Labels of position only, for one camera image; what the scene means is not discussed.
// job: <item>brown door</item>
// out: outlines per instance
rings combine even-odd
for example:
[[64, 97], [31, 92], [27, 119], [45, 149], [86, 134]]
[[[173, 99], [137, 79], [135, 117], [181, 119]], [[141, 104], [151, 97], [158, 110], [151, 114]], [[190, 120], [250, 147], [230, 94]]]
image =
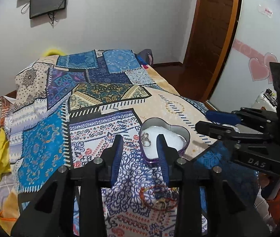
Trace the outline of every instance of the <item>brown door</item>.
[[194, 100], [206, 100], [205, 91], [220, 62], [224, 44], [230, 43], [227, 33], [234, 0], [197, 0], [193, 27], [188, 43], [184, 67], [177, 91]]

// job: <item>sticker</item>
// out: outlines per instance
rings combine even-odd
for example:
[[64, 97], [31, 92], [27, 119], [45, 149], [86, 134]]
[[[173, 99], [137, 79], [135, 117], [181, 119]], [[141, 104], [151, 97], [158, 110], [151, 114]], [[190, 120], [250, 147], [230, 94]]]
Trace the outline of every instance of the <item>sticker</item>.
[[258, 6], [258, 11], [263, 14], [263, 15], [266, 15], [267, 17], [269, 18], [272, 18], [273, 16], [273, 12], [270, 8], [266, 7], [266, 6], [261, 6], [259, 5]]

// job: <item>ring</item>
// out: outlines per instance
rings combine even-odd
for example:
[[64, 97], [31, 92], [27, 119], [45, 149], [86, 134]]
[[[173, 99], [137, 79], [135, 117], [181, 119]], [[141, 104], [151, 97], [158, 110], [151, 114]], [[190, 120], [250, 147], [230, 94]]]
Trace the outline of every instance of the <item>ring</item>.
[[149, 140], [149, 134], [143, 133], [141, 135], [141, 143], [144, 147], [149, 147], [151, 145], [151, 141]]

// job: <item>small black monitor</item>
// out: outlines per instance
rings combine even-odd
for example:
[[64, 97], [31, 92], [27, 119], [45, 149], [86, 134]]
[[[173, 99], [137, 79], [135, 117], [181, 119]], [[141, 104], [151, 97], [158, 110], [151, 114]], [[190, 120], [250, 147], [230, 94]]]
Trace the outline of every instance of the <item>small black monitor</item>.
[[66, 0], [30, 0], [29, 18], [64, 9]]

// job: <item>blanket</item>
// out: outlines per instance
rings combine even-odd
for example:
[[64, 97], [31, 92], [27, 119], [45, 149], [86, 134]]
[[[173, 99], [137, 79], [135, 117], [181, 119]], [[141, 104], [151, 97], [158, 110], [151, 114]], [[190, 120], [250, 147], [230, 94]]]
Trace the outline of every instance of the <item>blanket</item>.
[[[191, 141], [184, 156], [199, 156], [196, 163], [205, 167], [228, 164], [229, 158], [224, 147], [212, 146], [214, 139], [195, 130], [198, 121], [207, 121], [203, 104], [172, 94], [177, 94], [172, 88], [166, 92], [167, 82], [160, 77], [157, 83], [150, 71], [131, 50], [93, 50], [40, 58], [17, 75], [9, 116], [10, 162], [21, 213], [58, 167], [84, 166], [120, 134], [124, 149], [118, 179], [111, 189], [102, 189], [107, 235], [173, 236], [178, 191], [165, 186], [159, 167], [143, 160], [142, 123], [159, 117], [185, 127]], [[255, 173], [245, 170], [237, 184], [252, 197]], [[159, 207], [161, 197], [168, 198], [166, 208]], [[205, 200], [203, 190], [201, 197]], [[79, 235], [77, 200], [79, 189], [73, 201], [73, 232]], [[203, 211], [205, 234], [206, 202]]]

